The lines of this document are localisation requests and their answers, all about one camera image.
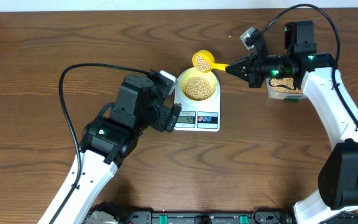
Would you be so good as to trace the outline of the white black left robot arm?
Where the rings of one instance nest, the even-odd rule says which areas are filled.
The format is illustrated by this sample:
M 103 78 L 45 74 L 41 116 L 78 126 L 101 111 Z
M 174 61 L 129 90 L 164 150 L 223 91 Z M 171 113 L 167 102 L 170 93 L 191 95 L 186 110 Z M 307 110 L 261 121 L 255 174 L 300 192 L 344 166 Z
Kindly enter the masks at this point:
M 104 105 L 84 128 L 80 153 L 41 223 L 82 223 L 145 129 L 173 131 L 181 106 L 167 107 L 164 101 L 176 84 L 177 78 L 163 70 L 124 77 L 116 101 Z

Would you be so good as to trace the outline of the yellow measuring scoop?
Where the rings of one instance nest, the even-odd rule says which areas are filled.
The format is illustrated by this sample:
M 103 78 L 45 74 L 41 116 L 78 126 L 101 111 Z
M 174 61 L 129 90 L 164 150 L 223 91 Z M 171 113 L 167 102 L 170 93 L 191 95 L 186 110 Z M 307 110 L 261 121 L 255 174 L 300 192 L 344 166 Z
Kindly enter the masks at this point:
M 228 64 L 216 63 L 214 56 L 207 50 L 199 50 L 192 57 L 193 66 L 201 73 L 208 73 L 213 69 L 225 71 Z

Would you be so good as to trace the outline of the yellow bowl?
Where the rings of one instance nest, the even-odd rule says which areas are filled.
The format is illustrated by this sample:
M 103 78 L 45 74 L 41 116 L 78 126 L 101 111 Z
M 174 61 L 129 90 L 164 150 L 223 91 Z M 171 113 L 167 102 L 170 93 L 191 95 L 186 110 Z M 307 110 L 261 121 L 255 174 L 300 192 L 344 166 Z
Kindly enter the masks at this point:
M 212 72 L 201 73 L 195 67 L 185 70 L 180 78 L 180 90 L 190 100 L 211 98 L 218 88 L 218 79 Z

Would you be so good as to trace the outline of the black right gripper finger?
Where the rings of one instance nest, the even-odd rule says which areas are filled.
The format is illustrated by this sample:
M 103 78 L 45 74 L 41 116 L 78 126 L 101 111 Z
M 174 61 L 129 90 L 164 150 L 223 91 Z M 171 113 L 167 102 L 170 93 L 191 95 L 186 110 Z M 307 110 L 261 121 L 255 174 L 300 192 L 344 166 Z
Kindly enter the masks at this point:
M 230 63 L 228 66 L 226 66 L 225 70 L 250 70 L 254 64 L 253 58 L 253 54 L 246 55 L 245 57 Z
M 240 79 L 243 79 L 247 82 L 253 81 L 253 76 L 251 75 L 251 71 L 249 69 L 243 68 L 227 68 L 226 72 L 230 75 L 234 75 Z

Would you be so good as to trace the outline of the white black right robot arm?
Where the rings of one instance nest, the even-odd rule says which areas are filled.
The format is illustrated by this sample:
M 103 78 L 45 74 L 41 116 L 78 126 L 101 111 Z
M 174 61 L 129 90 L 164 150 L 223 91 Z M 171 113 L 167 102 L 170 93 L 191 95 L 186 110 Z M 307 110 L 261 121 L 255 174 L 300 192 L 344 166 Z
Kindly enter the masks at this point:
M 295 223 L 327 223 L 353 217 L 358 209 L 358 108 L 348 94 L 335 60 L 319 53 L 312 21 L 285 24 L 284 55 L 270 55 L 261 31 L 251 27 L 241 41 L 253 52 L 225 71 L 259 88 L 264 80 L 292 78 L 314 106 L 329 136 L 331 154 L 318 176 L 318 189 L 293 205 Z

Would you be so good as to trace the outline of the white digital kitchen scale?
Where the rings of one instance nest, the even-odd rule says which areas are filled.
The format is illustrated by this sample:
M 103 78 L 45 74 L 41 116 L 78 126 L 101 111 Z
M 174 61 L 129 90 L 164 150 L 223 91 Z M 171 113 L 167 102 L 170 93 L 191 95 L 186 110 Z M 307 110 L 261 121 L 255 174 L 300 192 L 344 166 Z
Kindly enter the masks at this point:
M 175 125 L 177 131 L 208 131 L 217 132 L 221 122 L 221 89 L 204 101 L 193 101 L 187 98 L 180 90 L 180 78 L 175 88 L 176 104 L 181 104 L 181 112 Z

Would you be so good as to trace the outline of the clear plastic soybean container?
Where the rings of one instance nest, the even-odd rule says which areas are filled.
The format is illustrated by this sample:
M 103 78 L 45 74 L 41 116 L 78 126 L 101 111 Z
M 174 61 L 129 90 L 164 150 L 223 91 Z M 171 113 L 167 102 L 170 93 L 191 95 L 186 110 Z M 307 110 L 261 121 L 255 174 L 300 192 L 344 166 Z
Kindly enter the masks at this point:
M 266 79 L 268 98 L 271 100 L 298 101 L 306 96 L 300 89 L 295 89 L 292 78 L 268 78 Z

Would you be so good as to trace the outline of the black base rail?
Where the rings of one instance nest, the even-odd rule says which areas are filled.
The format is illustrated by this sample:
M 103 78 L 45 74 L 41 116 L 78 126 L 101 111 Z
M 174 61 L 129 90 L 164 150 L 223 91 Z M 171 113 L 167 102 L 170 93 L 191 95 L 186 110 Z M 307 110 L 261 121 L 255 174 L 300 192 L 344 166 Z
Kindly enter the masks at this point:
M 125 210 L 112 202 L 95 205 L 85 216 L 83 223 L 116 224 L 295 224 L 292 215 L 270 208 L 258 208 L 254 212 L 155 212 L 153 210 Z

